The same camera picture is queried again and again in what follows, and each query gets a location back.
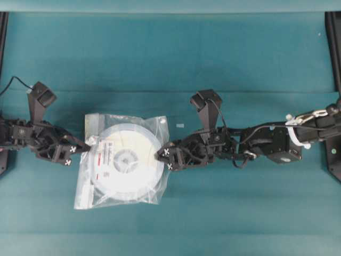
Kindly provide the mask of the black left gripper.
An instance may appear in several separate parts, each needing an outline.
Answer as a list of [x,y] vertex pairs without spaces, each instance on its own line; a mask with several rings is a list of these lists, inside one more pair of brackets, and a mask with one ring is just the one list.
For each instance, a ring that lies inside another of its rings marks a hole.
[[37,158],[70,166],[71,154],[90,150],[90,146],[58,126],[34,125],[23,119],[7,121],[7,149],[28,147]]

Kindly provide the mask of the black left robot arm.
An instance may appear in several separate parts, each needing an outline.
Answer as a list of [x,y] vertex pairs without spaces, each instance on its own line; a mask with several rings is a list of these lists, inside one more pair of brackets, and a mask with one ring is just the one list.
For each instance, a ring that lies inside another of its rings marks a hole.
[[28,147],[37,158],[63,166],[72,164],[72,155],[90,150],[90,146],[66,129],[43,119],[5,119],[1,117],[1,150],[14,151]]

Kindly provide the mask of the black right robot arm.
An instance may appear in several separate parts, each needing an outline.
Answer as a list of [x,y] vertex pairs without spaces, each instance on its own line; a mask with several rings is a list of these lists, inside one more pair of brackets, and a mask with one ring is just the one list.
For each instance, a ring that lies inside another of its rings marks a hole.
[[315,110],[285,122],[264,123],[246,129],[216,126],[221,115],[220,98],[191,98],[198,114],[204,119],[201,130],[184,139],[170,141],[157,152],[156,159],[170,171],[206,166],[215,159],[228,160],[236,168],[265,156],[276,163],[299,161],[302,149],[340,135],[340,101],[325,109]]

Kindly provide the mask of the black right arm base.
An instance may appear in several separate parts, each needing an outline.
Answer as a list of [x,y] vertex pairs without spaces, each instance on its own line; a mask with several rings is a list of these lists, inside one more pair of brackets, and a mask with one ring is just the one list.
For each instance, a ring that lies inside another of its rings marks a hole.
[[[337,101],[340,101],[340,11],[325,12],[324,24],[335,90],[339,94],[339,100]],[[340,182],[340,135],[328,139],[325,146],[328,171],[338,182]]]

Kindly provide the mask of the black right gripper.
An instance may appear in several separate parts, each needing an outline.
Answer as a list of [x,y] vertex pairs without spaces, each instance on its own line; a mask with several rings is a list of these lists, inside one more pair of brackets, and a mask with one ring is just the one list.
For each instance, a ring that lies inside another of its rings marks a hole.
[[181,141],[181,146],[172,142],[156,152],[156,159],[167,162],[170,171],[185,170],[190,164],[208,164],[214,157],[226,158],[236,152],[237,141],[225,127],[198,130]]

